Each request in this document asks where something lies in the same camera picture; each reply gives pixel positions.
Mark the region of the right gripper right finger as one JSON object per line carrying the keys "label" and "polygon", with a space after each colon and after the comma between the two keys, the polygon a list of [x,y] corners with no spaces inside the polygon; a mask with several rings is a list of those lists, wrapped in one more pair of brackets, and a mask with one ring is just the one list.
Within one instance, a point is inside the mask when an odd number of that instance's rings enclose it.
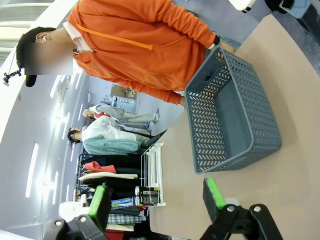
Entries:
{"label": "right gripper right finger", "polygon": [[233,234],[245,240],[283,239],[266,205],[259,203],[245,209],[227,203],[213,178],[203,180],[202,198],[211,220],[202,240],[228,240]]}

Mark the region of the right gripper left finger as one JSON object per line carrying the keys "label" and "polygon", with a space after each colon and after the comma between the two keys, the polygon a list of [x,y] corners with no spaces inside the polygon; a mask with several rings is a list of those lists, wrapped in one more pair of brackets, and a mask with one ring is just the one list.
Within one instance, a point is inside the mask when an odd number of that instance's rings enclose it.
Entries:
{"label": "right gripper left finger", "polygon": [[64,202],[60,217],[48,224],[45,240],[107,240],[105,234],[111,211],[111,197],[106,186],[98,186],[89,206],[83,202]]}

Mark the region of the person left hand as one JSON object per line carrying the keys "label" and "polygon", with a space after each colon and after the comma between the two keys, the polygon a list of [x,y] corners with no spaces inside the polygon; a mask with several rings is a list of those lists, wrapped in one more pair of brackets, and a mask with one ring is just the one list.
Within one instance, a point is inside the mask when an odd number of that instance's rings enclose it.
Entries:
{"label": "person left hand", "polygon": [[227,44],[227,43],[224,43],[224,42],[219,43],[219,46],[220,46],[222,49],[224,49],[225,51],[228,51],[228,52],[230,52],[230,53],[232,53],[232,54],[234,54],[235,51],[236,51],[233,46],[231,46],[231,45],[229,45],[229,44]]}

